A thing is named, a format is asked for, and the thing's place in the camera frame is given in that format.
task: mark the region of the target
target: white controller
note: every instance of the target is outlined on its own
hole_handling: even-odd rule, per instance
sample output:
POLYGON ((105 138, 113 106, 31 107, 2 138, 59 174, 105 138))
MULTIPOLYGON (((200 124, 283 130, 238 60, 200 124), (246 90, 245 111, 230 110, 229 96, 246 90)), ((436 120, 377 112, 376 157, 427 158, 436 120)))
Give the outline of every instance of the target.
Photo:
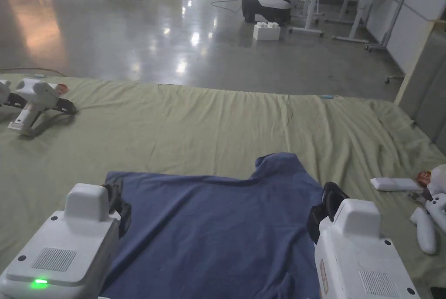
POLYGON ((421 192, 422 187, 410 178, 372 178, 370 183, 378 191, 413 191, 421 192))
POLYGON ((416 226, 416 237, 423 253, 433 255, 436 250, 435 229, 429 215, 423 208, 417 207, 410 221, 416 226))
POLYGON ((446 213, 444 211, 446 207, 446 194, 439 193, 433 195, 432 200, 427 201, 425 207, 434 222, 440 227, 443 234, 446 235, 446 213))

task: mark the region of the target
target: speaker grille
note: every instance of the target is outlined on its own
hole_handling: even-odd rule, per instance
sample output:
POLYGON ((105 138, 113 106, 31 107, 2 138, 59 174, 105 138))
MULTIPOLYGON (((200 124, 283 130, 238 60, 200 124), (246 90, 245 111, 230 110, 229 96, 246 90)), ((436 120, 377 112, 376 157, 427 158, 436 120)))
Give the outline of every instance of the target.
POLYGON ((366 293, 390 298, 400 297, 389 275, 382 272, 359 270, 359 276, 366 293))
POLYGON ((43 248, 31 267, 33 269, 66 272, 75 256, 76 252, 74 250, 43 248))

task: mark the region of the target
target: black cable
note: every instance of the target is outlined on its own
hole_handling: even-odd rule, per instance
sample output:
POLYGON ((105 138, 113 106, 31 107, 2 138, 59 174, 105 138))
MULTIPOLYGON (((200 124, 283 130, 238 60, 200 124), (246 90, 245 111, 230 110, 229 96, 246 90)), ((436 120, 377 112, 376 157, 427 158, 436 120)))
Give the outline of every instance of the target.
POLYGON ((4 69, 0 69, 0 74, 5 74, 3 72, 8 72, 8 71, 50 71, 56 74, 59 74, 62 77, 68 77, 67 75, 63 75, 61 72, 55 71, 54 69, 49 69, 49 68, 4 68, 4 69))

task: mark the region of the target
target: mattress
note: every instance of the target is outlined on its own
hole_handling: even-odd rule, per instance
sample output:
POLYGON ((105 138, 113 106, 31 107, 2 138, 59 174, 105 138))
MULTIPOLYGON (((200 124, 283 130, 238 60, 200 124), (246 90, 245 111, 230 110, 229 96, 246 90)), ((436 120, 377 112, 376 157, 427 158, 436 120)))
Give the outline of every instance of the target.
MULTIPOLYGON (((15 88, 22 75, 2 75, 15 88)), ((295 153, 321 185, 373 201, 423 298, 446 286, 446 238, 424 255, 403 192, 378 192, 372 177, 415 177, 446 157, 393 103, 287 96, 51 77, 70 88, 74 117, 45 113, 34 138, 7 128, 17 112, 0 109, 0 269, 79 182, 101 184, 109 171, 218 175, 246 179, 257 157, 295 153)))

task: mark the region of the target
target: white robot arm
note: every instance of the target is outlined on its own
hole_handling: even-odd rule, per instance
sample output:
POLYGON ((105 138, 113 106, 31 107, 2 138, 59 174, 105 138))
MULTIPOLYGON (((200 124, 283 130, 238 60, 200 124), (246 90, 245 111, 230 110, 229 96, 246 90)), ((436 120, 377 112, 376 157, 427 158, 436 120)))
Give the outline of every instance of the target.
POLYGON ((65 210, 53 213, 0 275, 0 298, 97 299, 131 219, 119 184, 76 184, 65 210))
POLYGON ((26 105, 26 100, 11 92, 11 82, 7 80, 0 80, 0 107, 3 105, 23 109, 26 105))
POLYGON ((420 299, 373 202, 349 199, 334 183, 307 223, 316 244, 322 299, 420 299))
POLYGON ((17 86, 17 95, 24 98, 27 103, 15 121, 8 128, 20 134, 30 135, 33 125, 42 112, 57 110, 64 114, 75 114, 76 107, 68 99, 60 98, 67 92, 64 84, 51 84, 33 78, 24 78, 17 86))

